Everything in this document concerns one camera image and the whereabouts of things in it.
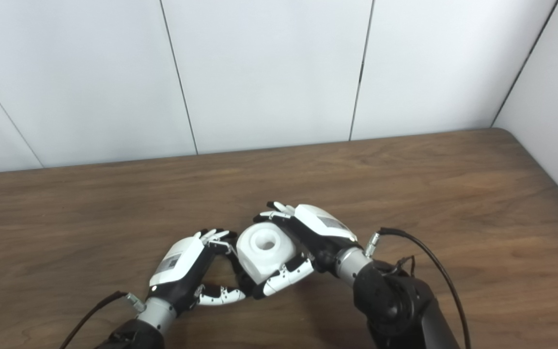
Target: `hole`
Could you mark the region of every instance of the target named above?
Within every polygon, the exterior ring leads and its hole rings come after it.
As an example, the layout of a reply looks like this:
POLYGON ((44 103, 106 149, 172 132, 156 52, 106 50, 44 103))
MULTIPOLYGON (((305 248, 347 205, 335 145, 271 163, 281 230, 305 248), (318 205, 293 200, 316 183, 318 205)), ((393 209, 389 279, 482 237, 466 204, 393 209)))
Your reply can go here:
POLYGON ((255 234, 255 246, 260 250, 267 251, 275 247, 277 243, 277 236, 274 234, 269 234, 264 230, 261 230, 255 234))

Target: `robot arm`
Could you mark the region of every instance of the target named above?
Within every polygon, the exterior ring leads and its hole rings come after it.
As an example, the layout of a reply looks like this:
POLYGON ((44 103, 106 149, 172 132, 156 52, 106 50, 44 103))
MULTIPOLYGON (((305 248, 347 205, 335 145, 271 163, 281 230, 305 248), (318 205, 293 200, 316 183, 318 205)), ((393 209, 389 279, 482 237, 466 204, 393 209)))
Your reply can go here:
POLYGON ((405 272, 403 262, 390 265, 371 258, 381 234, 401 235, 400 230, 376 232, 364 251, 343 223, 318 207, 275 202, 268 207, 275 210, 254 221, 275 223, 308 249, 315 270, 328 271, 352 287, 355 307, 367 317, 378 348, 459 349, 429 286, 405 272))
POLYGON ((132 297, 139 314, 113 331, 97 349, 163 349, 164 335, 183 312, 197 304, 223 305, 248 296, 251 286, 246 278, 240 279, 241 288, 202 284, 218 254, 228 257, 234 272, 242 271, 230 243, 235 236, 223 229, 202 230, 175 243, 150 279, 146 302, 132 297))

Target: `wood grain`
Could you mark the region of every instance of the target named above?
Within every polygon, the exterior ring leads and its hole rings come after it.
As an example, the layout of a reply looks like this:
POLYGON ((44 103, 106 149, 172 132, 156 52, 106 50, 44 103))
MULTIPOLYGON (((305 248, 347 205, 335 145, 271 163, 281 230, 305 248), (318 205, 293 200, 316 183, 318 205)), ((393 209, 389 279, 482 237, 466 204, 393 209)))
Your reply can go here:
MULTIPOLYGON (((116 289, 144 296, 167 249, 200 228, 242 231, 268 200, 325 208, 365 240, 381 225, 425 241, 458 288, 474 347, 558 348, 558 187, 498 129, 0 173, 0 349, 57 347, 116 289)), ((459 341, 443 279, 417 254, 459 341)), ((230 283, 217 260, 207 280, 230 283)), ((70 348, 133 315, 117 302, 70 348)), ((315 274, 262 301, 197 307, 173 348, 373 348, 351 292, 315 274)))

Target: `metal connector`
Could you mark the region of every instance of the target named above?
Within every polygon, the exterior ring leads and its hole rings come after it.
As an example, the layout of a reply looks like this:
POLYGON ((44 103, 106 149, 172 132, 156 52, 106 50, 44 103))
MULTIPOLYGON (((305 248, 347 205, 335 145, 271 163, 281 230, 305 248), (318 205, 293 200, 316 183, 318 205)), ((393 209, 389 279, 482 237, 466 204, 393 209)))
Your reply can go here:
POLYGON ((137 298, 137 296, 135 296, 134 294, 127 294, 126 299, 128 300, 128 302, 130 302, 130 304, 133 306, 133 308, 135 308, 137 312, 146 310, 146 304, 142 300, 137 298))
POLYGON ((376 245, 378 245, 379 240, 380 240, 380 234, 378 232, 375 232, 370 238, 370 241, 367 243, 365 247, 365 252, 363 253, 367 258, 372 257, 374 251, 376 250, 376 245))

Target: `panel seam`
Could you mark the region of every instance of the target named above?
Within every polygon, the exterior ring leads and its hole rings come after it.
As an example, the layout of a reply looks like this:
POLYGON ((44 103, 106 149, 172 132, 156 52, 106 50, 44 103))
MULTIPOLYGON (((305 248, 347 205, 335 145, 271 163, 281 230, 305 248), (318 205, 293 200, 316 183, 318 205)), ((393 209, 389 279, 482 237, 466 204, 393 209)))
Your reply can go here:
POLYGON ((507 102, 507 99, 511 95, 511 93, 514 89, 514 86, 516 86, 516 82, 518 82, 518 78, 522 74, 522 71, 525 69, 525 66, 527 65, 527 62, 529 61, 529 57, 531 57, 531 54, 533 54, 533 50, 535 49, 538 42, 540 41, 540 38, 542 37, 542 33, 544 33, 544 29, 548 25, 548 22, 550 21, 550 18, 552 17, 552 13, 554 13, 554 10, 557 8, 557 5, 558 5, 558 0, 556 0, 554 2, 554 5, 552 5, 552 9, 550 10, 550 13, 548 14, 548 17, 546 18, 546 20, 544 22, 544 25, 540 29, 540 33, 538 33, 538 37, 535 38, 535 41, 533 42, 533 46, 531 46, 529 54, 527 54, 527 57, 525 57, 525 61, 522 63, 522 66, 520 66, 520 70, 518 70, 518 74, 516 74, 516 78, 514 78, 513 82, 511 83, 511 86, 510 86, 509 90, 507 91, 507 94, 505 95, 505 98, 503 98, 503 102, 501 103, 501 106, 496 111, 496 114, 494 115, 494 119, 492 119, 492 123, 490 124, 490 128, 494 127, 494 123, 496 122, 496 119, 501 114, 501 111, 503 111, 503 107, 505 106, 505 103, 507 102))
POLYGON ((178 85, 180 86, 180 93, 182 93, 182 101, 184 102, 184 110, 186 111, 186 118, 188 119, 188 127, 191 130, 191 137, 193 138, 193 146, 195 147, 195 154, 199 155, 197 150, 197 142, 195 141, 195 132, 193 132, 193 123, 191 122, 191 116, 188 113, 188 104, 186 103, 186 97, 184 97, 184 88, 182 88, 182 80, 180 79, 180 70, 178 69, 178 62, 175 59, 175 51, 173 50, 173 42, 171 40, 171 34, 169 32, 169 24, 167 22, 167 16, 165 15, 165 7, 162 4, 162 0, 159 0, 161 4, 161 12, 163 20, 165 22, 165 30, 167 31, 167 38, 169 40, 169 48, 171 49, 171 56, 173 57, 173 65, 175 66, 175 73, 178 76, 178 85))
POLYGON ((372 0, 372 7, 370 8, 370 18, 367 22, 367 33, 365 33, 365 44, 363 46, 363 58, 361 58, 361 70, 359 71, 358 76, 358 84, 356 86, 356 95, 355 95, 355 105, 352 109, 352 122, 350 123, 350 135, 348 135, 348 141, 352 141, 352 131, 354 130, 355 126, 355 118, 357 116, 357 104, 358 104, 358 96, 361 92, 361 81, 363 80, 363 69, 365 69, 365 56, 367 54, 367 44, 370 41, 370 29, 372 28, 372 17, 374 16, 374 5, 376 4, 376 0, 372 0))
POLYGON ((25 136, 23 135, 22 132, 20 132, 20 129, 18 129, 18 126, 16 126, 16 123, 14 122, 14 120, 11 118, 11 116, 9 115, 9 113, 7 112, 6 108, 3 106, 3 104, 1 103, 0 100, 0 108, 1 110, 4 112, 4 114, 6 115, 7 119, 11 122, 12 126, 14 127, 14 129, 16 130, 16 132, 18 133, 18 135, 20 136, 20 138, 23 140, 23 142, 25 143, 25 145, 27 146, 27 148, 29 148, 29 151, 31 152, 31 154, 33 154, 33 157, 36 158, 36 161, 38 161, 38 164, 40 164, 40 167, 45 168, 44 164, 42 163, 42 161, 40 161, 40 158, 38 157, 38 155, 36 154, 36 152, 34 152, 33 148, 31 147, 31 145, 29 145, 29 142, 27 141, 27 139, 25 139, 25 136))

